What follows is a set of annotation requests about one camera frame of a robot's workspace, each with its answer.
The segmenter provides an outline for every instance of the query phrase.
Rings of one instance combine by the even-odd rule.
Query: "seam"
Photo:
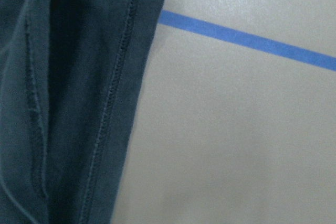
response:
[[[14,197],[14,195],[12,194],[12,192],[10,191],[10,189],[7,187],[3,177],[0,175],[0,185],[2,187],[2,189],[4,190],[5,194],[8,196],[8,198],[12,201],[13,205],[15,207],[17,207],[17,209],[19,209],[24,216],[32,223],[32,224],[41,224],[40,222],[38,222],[33,215],[28,212]]]
[[[25,40],[26,40],[26,92],[27,105],[30,118],[30,144],[33,153],[33,166],[31,176],[34,190],[43,199],[48,198],[45,187],[46,171],[46,144],[45,130],[42,123],[40,99],[36,87],[36,76],[34,67],[34,47],[31,33],[31,20],[29,8],[25,15]]]
[[[114,102],[116,100],[117,91],[119,87],[121,72],[124,64],[125,55],[130,43],[134,18],[136,15],[139,0],[129,0],[127,14],[125,16],[124,28],[119,42],[119,49],[117,52],[116,63],[112,77],[110,79],[108,93],[104,102],[98,134],[93,147],[93,152],[90,161],[89,174],[86,182],[85,192],[83,196],[83,203],[80,209],[79,224],[87,224],[89,220],[89,213],[92,205],[92,198],[94,195],[94,188],[98,176],[98,168],[101,163],[101,155],[104,143],[109,131],[109,121],[112,116]]]

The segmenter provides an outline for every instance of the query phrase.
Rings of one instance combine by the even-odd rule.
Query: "dark green fabric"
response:
[[[164,0],[0,0],[0,223],[109,223]]]

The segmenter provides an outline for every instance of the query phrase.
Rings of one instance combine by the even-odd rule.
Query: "beige surface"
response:
[[[164,9],[336,56],[333,0]],[[113,224],[336,223],[336,72],[159,25]]]

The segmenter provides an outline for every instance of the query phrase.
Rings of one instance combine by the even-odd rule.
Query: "garment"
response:
[[[109,223],[164,0],[0,0],[0,223]]]

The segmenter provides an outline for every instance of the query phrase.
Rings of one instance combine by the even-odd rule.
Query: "blue painter's tape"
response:
[[[336,71],[336,58],[163,10],[159,23]]]

